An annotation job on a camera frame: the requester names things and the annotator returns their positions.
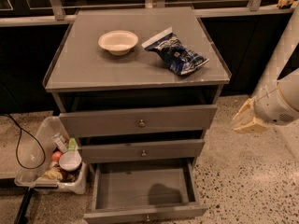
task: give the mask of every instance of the cord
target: cord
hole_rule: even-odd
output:
[[[0,114],[0,116],[4,116],[4,117],[7,117],[7,118],[11,119],[11,120],[14,122],[14,124],[20,129],[20,135],[19,135],[18,143],[17,143],[17,147],[16,147],[16,158],[17,158],[18,164],[19,164],[22,168],[25,168],[25,169],[35,169],[35,168],[39,168],[41,165],[43,165],[44,162],[45,162],[45,160],[46,160],[46,153],[45,153],[45,149],[41,146],[41,144],[39,143],[39,141],[38,141],[32,134],[30,134],[28,131],[24,130],[24,129],[21,127],[21,125],[20,125],[14,118],[12,118],[11,115],[9,115],[9,114],[1,115],[1,114]],[[18,154],[18,151],[19,151],[19,146],[20,146],[20,141],[21,141],[21,135],[22,135],[22,132],[25,132],[25,133],[27,133],[28,135],[30,135],[31,137],[33,137],[33,138],[37,141],[38,145],[40,146],[40,148],[41,148],[41,150],[42,150],[42,152],[43,152],[44,159],[43,159],[43,161],[42,161],[40,164],[37,165],[37,167],[26,167],[26,166],[22,165],[21,162],[20,162],[20,160],[19,160],[19,154]]]

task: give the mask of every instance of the cabinet top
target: cabinet top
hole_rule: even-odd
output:
[[[182,45],[209,59],[196,72],[179,77],[154,52],[141,44],[172,27]],[[138,36],[137,45],[124,56],[113,56],[98,39],[113,30]],[[47,91],[104,91],[225,84],[230,72],[190,7],[81,10],[64,46],[45,77]]]

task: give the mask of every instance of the terrazzo floor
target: terrazzo floor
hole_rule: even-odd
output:
[[[194,166],[195,184],[208,210],[202,217],[151,221],[151,224],[270,224],[299,223],[299,122],[272,127],[266,133],[238,134],[230,121],[247,96],[221,97],[206,144]],[[35,133],[50,112],[14,114],[20,125]],[[14,177],[18,129],[0,117],[0,177]],[[92,200],[92,180],[83,195],[36,192],[27,223],[81,224]],[[22,200],[18,191],[0,191],[0,223],[15,220]]]

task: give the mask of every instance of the dark wall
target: dark wall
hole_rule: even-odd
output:
[[[42,80],[67,27],[0,28],[0,113],[57,110]]]
[[[202,19],[232,72],[222,95],[252,94],[291,15]]]

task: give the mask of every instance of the storage bin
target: storage bin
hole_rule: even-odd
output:
[[[83,194],[86,191],[86,178],[88,174],[88,166],[84,162],[80,168],[78,179],[75,182],[63,183],[58,180],[43,181],[38,179],[50,168],[51,155],[56,148],[51,138],[56,133],[61,133],[65,138],[69,138],[59,117],[45,118],[35,136],[46,154],[45,162],[38,168],[34,167],[37,167],[44,159],[44,154],[40,146],[34,139],[28,144],[21,144],[19,150],[21,164],[25,167],[32,167],[33,169],[20,167],[16,173],[15,184],[21,187],[35,188],[42,193],[73,191],[76,194]]]

